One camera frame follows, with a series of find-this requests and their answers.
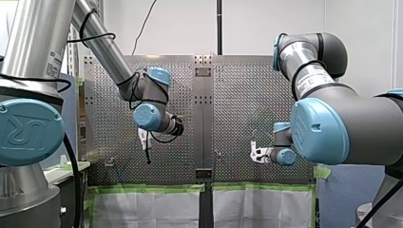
end effector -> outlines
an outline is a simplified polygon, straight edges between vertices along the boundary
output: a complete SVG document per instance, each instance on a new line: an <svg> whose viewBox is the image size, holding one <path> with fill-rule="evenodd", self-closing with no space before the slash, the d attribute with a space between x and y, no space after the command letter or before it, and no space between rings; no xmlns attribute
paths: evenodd
<svg viewBox="0 0 403 228"><path fill-rule="evenodd" d="M131 93L130 102L141 101L134 107L134 123L146 131L181 136L181 118L165 111L169 101L170 73L163 68L149 67L136 71L134 76L127 88Z"/></svg>

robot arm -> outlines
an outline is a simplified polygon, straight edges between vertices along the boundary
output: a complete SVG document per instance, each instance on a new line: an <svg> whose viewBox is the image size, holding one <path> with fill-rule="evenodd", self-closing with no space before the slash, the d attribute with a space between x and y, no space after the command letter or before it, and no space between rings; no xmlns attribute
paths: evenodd
<svg viewBox="0 0 403 228"><path fill-rule="evenodd" d="M86 0L78 0L72 24L80 30L82 38L106 34L107 30ZM124 55L111 37L85 41L99 62L110 75L122 99L128 102L142 101L133 114L134 122L146 131L180 136L182 121L165 111L168 103L170 73L158 67L133 72Z"/></svg>
<svg viewBox="0 0 403 228"><path fill-rule="evenodd" d="M336 82L346 70L347 51L331 34L283 35L275 52L275 68L292 82L297 101L291 135L301 156L325 164L402 163L401 91L363 98Z"/></svg>

perforated metal panel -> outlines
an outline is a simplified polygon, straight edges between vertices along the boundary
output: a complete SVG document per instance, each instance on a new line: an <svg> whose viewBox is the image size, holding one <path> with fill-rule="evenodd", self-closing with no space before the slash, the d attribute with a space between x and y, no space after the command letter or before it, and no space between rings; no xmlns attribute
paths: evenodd
<svg viewBox="0 0 403 228"><path fill-rule="evenodd" d="M153 143L151 164L137 139L128 103L105 70L86 59L87 154L91 185L116 182L195 182L196 167L214 166L214 181L309 183L313 165L298 158L292 167L253 163L250 140L272 145L273 124L288 122L293 105L289 82L270 68L267 56L127 57L133 68L164 67L172 73L167 110L184 116L184 134L170 144ZM210 76L196 76L212 67Z"/></svg>
<svg viewBox="0 0 403 228"><path fill-rule="evenodd" d="M313 165L301 157L291 167L252 162L257 147L273 144L273 125L289 122L294 103L290 83L271 68L271 57L215 56L213 156L215 181L313 181Z"/></svg>
<svg viewBox="0 0 403 228"><path fill-rule="evenodd" d="M90 184L194 182L192 58L128 57L129 63L138 63L133 64L133 68L164 67L172 73L167 111L183 115L185 134L170 144L154 142L150 150L151 164L146 163L142 145L137 138L137 128L132 120L133 111L129 110L127 102L119 98L117 87L100 64L88 59L87 151L97 158L89 172Z"/></svg>

metal stand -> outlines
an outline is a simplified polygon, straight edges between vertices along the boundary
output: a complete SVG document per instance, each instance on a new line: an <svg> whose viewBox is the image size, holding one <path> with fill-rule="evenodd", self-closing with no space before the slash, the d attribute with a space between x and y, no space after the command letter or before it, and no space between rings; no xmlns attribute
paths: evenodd
<svg viewBox="0 0 403 228"><path fill-rule="evenodd" d="M213 170L211 168L196 169L197 183L203 183L205 189L200 194L199 227L213 228Z"/></svg>
<svg viewBox="0 0 403 228"><path fill-rule="evenodd" d="M222 55L222 0L217 0L217 38L217 54Z"/></svg>

cable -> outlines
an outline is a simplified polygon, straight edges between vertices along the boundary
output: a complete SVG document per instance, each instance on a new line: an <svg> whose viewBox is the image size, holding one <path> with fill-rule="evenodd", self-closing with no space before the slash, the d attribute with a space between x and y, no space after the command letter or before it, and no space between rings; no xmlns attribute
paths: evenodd
<svg viewBox="0 0 403 228"><path fill-rule="evenodd" d="M98 39L98 38L101 38L101 37L104 37L104 36L111 36L111 37L112 37L112 40L114 40L114 39L116 38L116 34L115 34L115 33L112 33L112 32L108 32L108 33L105 33L105 34L96 35L96 36L92 36L92 37L83 38L83 37L84 37L84 29L86 28L86 23L88 22L89 17L90 17L93 13L97 13L97 14L98 14L98 12L97 12L96 9L92 9L89 13L86 14L86 18L84 19L83 24L80 26L80 31L79 31L80 39L78 39L78 40L69 40L69 41L67 41L68 44L82 42L83 45L88 48L88 46L86 45L85 41Z"/></svg>
<svg viewBox="0 0 403 228"><path fill-rule="evenodd" d="M296 102L298 101L298 97L297 97L297 92L296 92L296 83L297 83L297 76L299 75L299 73L306 68L309 65L320 65L322 66L325 70L327 69L326 64L323 63L322 61L319 60L311 60L305 64L302 64L301 66L299 66L296 70L296 72L293 75L293 78L291 79L291 90L293 92L293 97L294 100L296 100Z"/></svg>
<svg viewBox="0 0 403 228"><path fill-rule="evenodd" d="M131 55L134 55L134 52L135 52L136 49L137 49L137 42L139 41L140 37L141 37L142 34L143 34L143 30L144 30L145 24L147 23L148 17L150 16L151 11L152 11L152 9L154 8L154 5L155 5L156 2L157 2L157 0L154 0L154 2L151 4L150 9L148 10L148 14L147 14L147 16L145 17L145 20L144 20L143 25L142 25L142 29L140 30L140 33L139 33L139 35L138 35L137 38L136 38L136 42L134 43L134 48L133 48L133 51L131 52Z"/></svg>
<svg viewBox="0 0 403 228"><path fill-rule="evenodd" d="M157 138L154 136L154 134L152 133L152 131L150 132L150 134L151 134L151 137L152 137L155 141L157 141L158 143L162 143L162 144L172 143L172 142L174 142L176 139L178 139L178 135L176 135L176 136L175 136L173 139L171 139L171 140L168 140L168 141L161 141L161 140L157 139Z"/></svg>
<svg viewBox="0 0 403 228"><path fill-rule="evenodd" d="M403 186L403 179L401 179L389 192L373 207L368 215L356 226L356 228L364 228L365 224L374 216L374 214L388 201L391 197L400 190Z"/></svg>
<svg viewBox="0 0 403 228"><path fill-rule="evenodd" d="M15 76L9 76L6 74L0 73L0 77L11 80L11 81L29 81L29 82L39 82L39 83L63 83L67 84L63 88L57 90L58 92L64 92L71 87L71 82L66 79L44 79L44 78L20 78Z"/></svg>
<svg viewBox="0 0 403 228"><path fill-rule="evenodd" d="M74 216L74 228L80 228L80 220L81 220L81 208L82 208L82 200L81 200L81 178L80 171L78 169L78 163L74 155L73 148L71 147L70 140L68 139L67 134L65 134L65 138L63 139L65 143L65 147L68 153L68 156L71 161L71 168L73 170L74 176L74 191L75 191L75 216Z"/></svg>
<svg viewBox="0 0 403 228"><path fill-rule="evenodd" d="M150 153L148 152L148 133L149 131L147 131L147 136L145 138L145 156L147 157L147 164L151 164Z"/></svg>
<svg viewBox="0 0 403 228"><path fill-rule="evenodd" d="M136 77L136 75L137 75L137 79L136 79L136 82L134 83L134 85L133 85L133 87L132 87L132 89L131 89L131 96L130 96L130 100L129 100L129 103L128 103L128 106L129 106L129 108L130 108L130 110L134 110L134 109L136 109L138 106L140 106L143 102L152 102L152 103L158 103L158 104L162 104L162 105L167 105L168 104L168 102L169 102L169 94L165 91L165 89L163 89L163 87L156 81L156 80L154 80L153 78L151 78L148 74L146 74L146 73L143 73L143 76L144 77L147 77L149 80L151 80L151 82L153 82L158 88L159 88L159 90L163 93L163 95L165 96L165 98L166 98L166 102L163 102L163 101L159 101L159 100L152 100L152 99L142 99L142 100L140 100L137 96L136 96L136 89L138 88L138 85L139 85L139 81L140 81L140 72L138 71L138 70L136 70L135 72L134 72L134 77ZM136 106L132 106L132 103L134 102L133 100L133 98L135 98L137 101L139 101L140 100L140 102L139 103L137 103L136 104Z"/></svg>
<svg viewBox="0 0 403 228"><path fill-rule="evenodd" d="M83 39L69 40L69 41L67 41L67 42L68 42L69 44L71 44L71 43L79 43L79 42L83 42L83 44L85 44L84 41L94 40L94 39L98 39L98 38L101 38L101 37L104 37L104 36L111 36L113 40L116 38L116 34L115 34L115 33L109 32L109 33L105 33L105 34L101 34L101 35L97 35L97 36L91 36L91 37L87 37L87 38L83 38Z"/></svg>

